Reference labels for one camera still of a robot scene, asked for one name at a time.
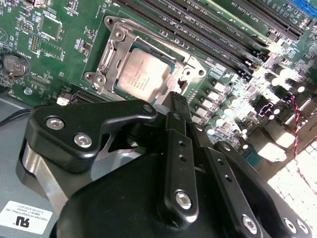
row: blue slot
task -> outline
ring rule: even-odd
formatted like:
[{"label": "blue slot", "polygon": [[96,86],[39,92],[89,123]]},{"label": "blue slot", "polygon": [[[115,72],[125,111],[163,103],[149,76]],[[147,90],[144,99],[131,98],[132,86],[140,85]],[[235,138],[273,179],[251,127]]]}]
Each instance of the blue slot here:
[{"label": "blue slot", "polygon": [[302,11],[312,16],[317,16],[317,10],[305,0],[290,0],[290,1],[294,3],[297,7],[299,7]]}]

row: ul logo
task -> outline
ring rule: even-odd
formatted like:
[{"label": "ul logo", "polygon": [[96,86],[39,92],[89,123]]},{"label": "ul logo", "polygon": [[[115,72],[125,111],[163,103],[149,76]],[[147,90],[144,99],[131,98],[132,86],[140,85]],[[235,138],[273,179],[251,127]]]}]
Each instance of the ul logo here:
[{"label": "ul logo", "polygon": [[17,217],[15,225],[28,228],[30,225],[29,220],[29,218],[25,219],[24,217]]}]

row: black plastic bracket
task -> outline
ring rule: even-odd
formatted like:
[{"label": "black plastic bracket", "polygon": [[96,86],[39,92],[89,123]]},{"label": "black plastic bracket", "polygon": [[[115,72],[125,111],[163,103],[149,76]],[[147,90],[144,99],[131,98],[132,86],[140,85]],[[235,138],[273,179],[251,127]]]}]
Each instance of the black plastic bracket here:
[{"label": "black plastic bracket", "polygon": [[226,142],[218,142],[220,151],[234,171],[249,205],[273,238],[311,238],[309,225],[268,185],[258,172]]},{"label": "black plastic bracket", "polygon": [[[131,123],[151,123],[156,117],[156,110],[142,100],[43,107],[31,114],[25,138],[36,153],[78,173],[91,168],[102,149],[103,134],[118,132]],[[47,121],[52,118],[62,120],[64,127],[49,128]],[[74,143],[80,133],[89,136],[91,146],[83,148]]]}]

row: integrated circuit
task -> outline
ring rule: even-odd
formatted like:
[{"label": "integrated circuit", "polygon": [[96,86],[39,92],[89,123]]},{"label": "integrated circuit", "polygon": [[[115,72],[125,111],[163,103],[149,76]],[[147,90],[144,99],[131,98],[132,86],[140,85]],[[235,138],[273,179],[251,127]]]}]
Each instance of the integrated circuit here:
[{"label": "integrated circuit", "polygon": [[118,87],[136,98],[153,101],[171,72],[171,67],[160,59],[135,48],[122,66]]},{"label": "integrated circuit", "polygon": [[39,30],[41,34],[53,40],[57,40],[60,34],[61,26],[62,26],[61,22],[44,14],[41,19]]}]

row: black bracket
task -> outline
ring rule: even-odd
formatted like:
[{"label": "black bracket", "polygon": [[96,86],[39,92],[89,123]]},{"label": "black bracket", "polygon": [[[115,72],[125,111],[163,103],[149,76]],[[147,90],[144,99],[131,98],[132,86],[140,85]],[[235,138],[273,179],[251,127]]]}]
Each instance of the black bracket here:
[{"label": "black bracket", "polygon": [[78,173],[91,168],[102,149],[102,135],[156,117],[156,110],[142,100],[43,107],[30,116],[25,138],[36,153]]}]

